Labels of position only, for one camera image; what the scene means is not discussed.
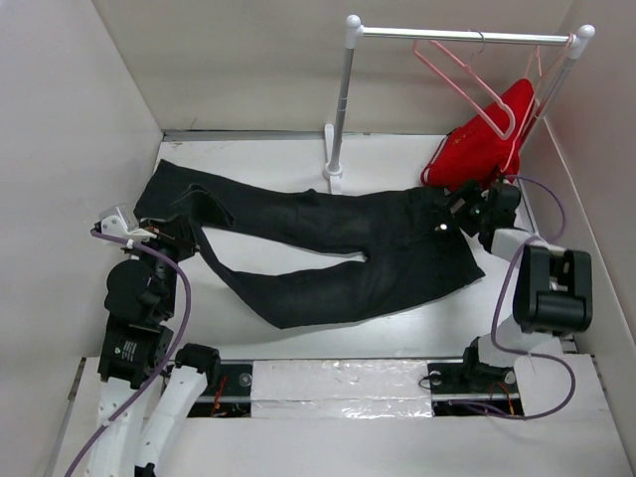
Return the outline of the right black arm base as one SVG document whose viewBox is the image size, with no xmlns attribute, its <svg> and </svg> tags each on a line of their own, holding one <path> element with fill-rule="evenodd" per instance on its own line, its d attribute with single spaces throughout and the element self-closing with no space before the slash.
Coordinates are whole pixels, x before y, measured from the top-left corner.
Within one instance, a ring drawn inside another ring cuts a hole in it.
<svg viewBox="0 0 636 477">
<path fill-rule="evenodd" d="M 512 367 L 483 364 L 479 339 L 464 350 L 460 361 L 442 360 L 426 364 L 418 386 L 430 392 L 435 416 L 495 414 L 524 415 L 516 375 Z"/>
</svg>

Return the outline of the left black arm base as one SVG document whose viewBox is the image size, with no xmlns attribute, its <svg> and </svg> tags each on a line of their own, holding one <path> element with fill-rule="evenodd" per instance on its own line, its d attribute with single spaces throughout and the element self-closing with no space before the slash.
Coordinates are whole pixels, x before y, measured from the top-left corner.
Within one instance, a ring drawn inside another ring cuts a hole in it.
<svg viewBox="0 0 636 477">
<path fill-rule="evenodd" d="M 222 361 L 215 386 L 197 398 L 190 418 L 242 418 L 251 416 L 252 361 Z"/>
</svg>

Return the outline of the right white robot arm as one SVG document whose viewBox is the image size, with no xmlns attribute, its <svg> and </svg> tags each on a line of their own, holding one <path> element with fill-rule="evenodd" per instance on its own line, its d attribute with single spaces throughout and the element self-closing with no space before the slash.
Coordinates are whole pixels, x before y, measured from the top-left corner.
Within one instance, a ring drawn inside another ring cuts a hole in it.
<svg viewBox="0 0 636 477">
<path fill-rule="evenodd" d="M 592 261 L 588 252 L 555 245 L 515 226 L 520 189 L 498 181 L 484 191 L 470 181 L 436 203 L 440 232 L 458 229 L 505 259 L 504 284 L 517 276 L 512 314 L 494 319 L 489 334 L 465 349 L 458 379 L 480 392 L 506 380 L 515 361 L 552 338 L 586 331 L 592 320 Z"/>
</svg>

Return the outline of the black trousers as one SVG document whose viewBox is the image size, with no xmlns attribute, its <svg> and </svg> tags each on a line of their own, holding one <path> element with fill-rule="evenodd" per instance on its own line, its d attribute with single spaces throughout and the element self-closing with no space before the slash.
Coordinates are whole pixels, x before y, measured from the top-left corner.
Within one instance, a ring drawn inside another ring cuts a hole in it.
<svg viewBox="0 0 636 477">
<path fill-rule="evenodd" d="M 348 324 L 443 298 L 481 279 L 463 233 L 436 206 L 431 187 L 336 196 L 281 193 L 161 161 L 134 214 L 186 220 L 207 266 L 272 326 Z M 225 266 L 206 238 L 220 229 L 345 261 L 279 275 Z"/>
</svg>

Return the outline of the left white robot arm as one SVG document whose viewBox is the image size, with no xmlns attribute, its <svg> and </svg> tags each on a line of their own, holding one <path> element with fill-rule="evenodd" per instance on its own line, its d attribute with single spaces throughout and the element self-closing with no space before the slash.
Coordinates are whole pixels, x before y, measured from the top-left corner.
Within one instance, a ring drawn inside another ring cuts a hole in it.
<svg viewBox="0 0 636 477">
<path fill-rule="evenodd" d="M 106 279 L 97 428 L 74 463 L 87 476 L 156 476 L 195 401 L 222 379 L 218 350 L 182 341 L 193 291 L 179 263 L 193 253 L 117 221 L 90 233 L 130 257 Z"/>
</svg>

